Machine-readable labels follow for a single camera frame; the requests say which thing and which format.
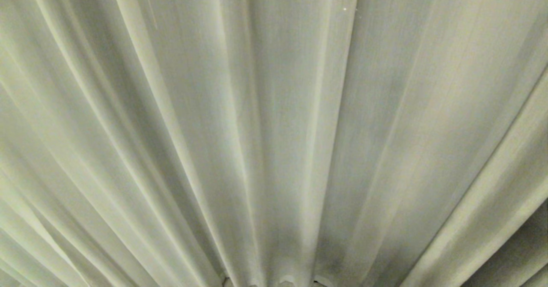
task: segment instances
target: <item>white curtain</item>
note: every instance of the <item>white curtain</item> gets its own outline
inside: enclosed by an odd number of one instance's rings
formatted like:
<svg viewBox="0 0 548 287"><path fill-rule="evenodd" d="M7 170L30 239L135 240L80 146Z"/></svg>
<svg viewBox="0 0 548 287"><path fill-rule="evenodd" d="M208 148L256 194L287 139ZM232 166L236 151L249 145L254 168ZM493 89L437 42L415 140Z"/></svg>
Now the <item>white curtain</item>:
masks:
<svg viewBox="0 0 548 287"><path fill-rule="evenodd" d="M0 284L505 281L547 63L548 0L0 0Z"/></svg>

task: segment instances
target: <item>pleated fabric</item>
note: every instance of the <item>pleated fabric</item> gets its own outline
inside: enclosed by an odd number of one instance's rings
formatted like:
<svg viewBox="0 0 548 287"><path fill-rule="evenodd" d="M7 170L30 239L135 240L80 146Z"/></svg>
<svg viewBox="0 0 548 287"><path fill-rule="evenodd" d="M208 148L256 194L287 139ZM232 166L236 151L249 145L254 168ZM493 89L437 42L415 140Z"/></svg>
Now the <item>pleated fabric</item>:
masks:
<svg viewBox="0 0 548 287"><path fill-rule="evenodd" d="M547 64L548 0L0 0L0 285L541 286Z"/></svg>

